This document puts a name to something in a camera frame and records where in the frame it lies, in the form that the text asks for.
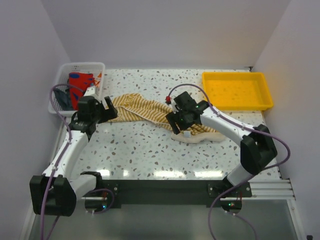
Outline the yellow striped Doraemon towel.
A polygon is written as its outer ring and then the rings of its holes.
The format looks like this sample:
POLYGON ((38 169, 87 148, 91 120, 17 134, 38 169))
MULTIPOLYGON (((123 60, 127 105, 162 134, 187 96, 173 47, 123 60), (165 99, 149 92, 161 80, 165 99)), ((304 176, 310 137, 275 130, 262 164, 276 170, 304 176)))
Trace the yellow striped Doraemon towel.
MULTIPOLYGON (((111 120, 112 123, 148 121, 173 132, 166 119, 166 115, 172 109, 165 104, 155 100, 147 100, 139 93, 126 93, 117 96, 112 103, 118 111, 117 117, 111 120)), ((171 138, 186 144, 198 144, 203 141, 221 143, 226 139, 217 130, 200 124, 194 124, 179 134, 172 133, 171 138)))

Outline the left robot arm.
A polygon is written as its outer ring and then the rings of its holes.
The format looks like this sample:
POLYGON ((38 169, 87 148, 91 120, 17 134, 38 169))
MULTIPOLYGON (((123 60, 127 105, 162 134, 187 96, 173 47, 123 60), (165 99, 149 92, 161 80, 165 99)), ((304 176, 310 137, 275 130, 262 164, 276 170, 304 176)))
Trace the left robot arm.
POLYGON ((85 171, 75 180, 71 180, 71 174, 97 125, 117 116, 118 111, 108 96, 104 101, 93 96, 80 98, 78 110, 66 125, 67 133, 60 150, 43 173, 34 175, 29 182, 35 214, 69 217, 77 201, 87 193, 95 197, 103 193, 104 184, 99 172, 85 171))

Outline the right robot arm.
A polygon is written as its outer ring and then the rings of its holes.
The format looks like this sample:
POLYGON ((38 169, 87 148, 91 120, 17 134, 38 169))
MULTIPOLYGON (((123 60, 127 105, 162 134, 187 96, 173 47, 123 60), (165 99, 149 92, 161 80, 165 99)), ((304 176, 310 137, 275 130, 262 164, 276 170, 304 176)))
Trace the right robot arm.
POLYGON ((172 107, 166 115, 173 133, 179 134, 193 125, 212 128, 239 146, 240 163, 224 177, 223 192, 235 196, 240 190, 240 183, 258 175, 278 154, 269 129, 260 124, 253 126, 240 122, 210 107, 202 100, 196 102, 186 91, 165 103, 172 107))

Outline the dark grey towel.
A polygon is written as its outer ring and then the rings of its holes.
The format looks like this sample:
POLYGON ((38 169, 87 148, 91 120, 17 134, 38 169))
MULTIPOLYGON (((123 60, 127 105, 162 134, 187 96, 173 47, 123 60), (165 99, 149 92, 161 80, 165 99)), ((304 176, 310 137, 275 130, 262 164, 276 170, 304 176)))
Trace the dark grey towel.
POLYGON ((57 100, 59 106, 63 111, 74 110, 72 106, 71 97, 70 97, 70 91, 68 89, 66 91, 62 91, 58 88, 54 88, 53 93, 54 93, 55 99, 57 100))

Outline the orange white patterned cloth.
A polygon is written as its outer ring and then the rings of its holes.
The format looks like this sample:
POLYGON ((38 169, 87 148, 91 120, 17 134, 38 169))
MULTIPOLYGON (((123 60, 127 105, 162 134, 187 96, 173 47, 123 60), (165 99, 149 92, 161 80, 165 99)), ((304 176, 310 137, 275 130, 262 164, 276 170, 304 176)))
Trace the orange white patterned cloth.
POLYGON ((100 87, 100 83, 102 81, 102 72, 100 72, 97 76, 94 77, 94 85, 99 88, 100 87))

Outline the red patterned towel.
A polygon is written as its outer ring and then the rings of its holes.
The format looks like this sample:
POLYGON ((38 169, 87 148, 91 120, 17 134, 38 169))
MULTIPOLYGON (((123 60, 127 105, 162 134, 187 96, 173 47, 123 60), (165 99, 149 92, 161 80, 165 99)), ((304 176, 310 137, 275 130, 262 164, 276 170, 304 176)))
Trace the red patterned towel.
POLYGON ((92 73, 71 72, 68 75, 68 84, 71 104, 74 110, 78 110, 79 99, 85 94, 87 88, 95 84, 95 78, 92 73))

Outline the yellow plastic tray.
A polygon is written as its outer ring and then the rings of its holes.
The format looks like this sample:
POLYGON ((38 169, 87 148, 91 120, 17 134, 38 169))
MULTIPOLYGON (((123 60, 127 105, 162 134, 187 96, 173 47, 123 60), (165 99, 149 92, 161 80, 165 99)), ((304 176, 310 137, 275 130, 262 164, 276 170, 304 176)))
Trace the yellow plastic tray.
POLYGON ((274 106, 261 72, 203 72, 202 86, 221 111, 265 111, 274 106))

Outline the white plastic laundry basket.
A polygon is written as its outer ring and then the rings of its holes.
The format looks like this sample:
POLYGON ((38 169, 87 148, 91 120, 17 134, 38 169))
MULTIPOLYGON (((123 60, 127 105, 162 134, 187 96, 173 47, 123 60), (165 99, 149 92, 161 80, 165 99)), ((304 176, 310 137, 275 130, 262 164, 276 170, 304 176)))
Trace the white plastic laundry basket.
MULTIPOLYGON (((104 83, 104 77, 105 77, 105 64, 102 62, 71 62, 71 63, 65 63, 63 64, 54 80, 54 86, 58 84, 66 84, 69 79, 69 73, 71 72, 79 72, 79 73, 91 73, 93 76, 97 76, 100 72, 102 72, 102 80, 100 83, 99 88, 97 88, 98 91, 98 99, 102 100, 102 91, 103 91, 103 83, 104 83)), ((52 97, 53 104, 49 102, 48 104, 48 111, 51 114, 56 114, 56 111, 54 110, 54 107, 59 111, 59 113, 64 116, 64 117, 71 117, 75 110, 69 110, 69 111, 64 111, 58 104, 55 95, 52 97)))

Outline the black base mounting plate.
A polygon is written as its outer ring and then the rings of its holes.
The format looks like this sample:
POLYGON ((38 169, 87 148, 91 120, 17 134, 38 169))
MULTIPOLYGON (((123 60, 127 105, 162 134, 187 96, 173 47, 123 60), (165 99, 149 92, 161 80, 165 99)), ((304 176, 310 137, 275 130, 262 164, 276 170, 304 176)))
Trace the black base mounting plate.
POLYGON ((98 180, 115 196, 114 208, 122 205, 205 205, 225 191, 222 180, 98 180))

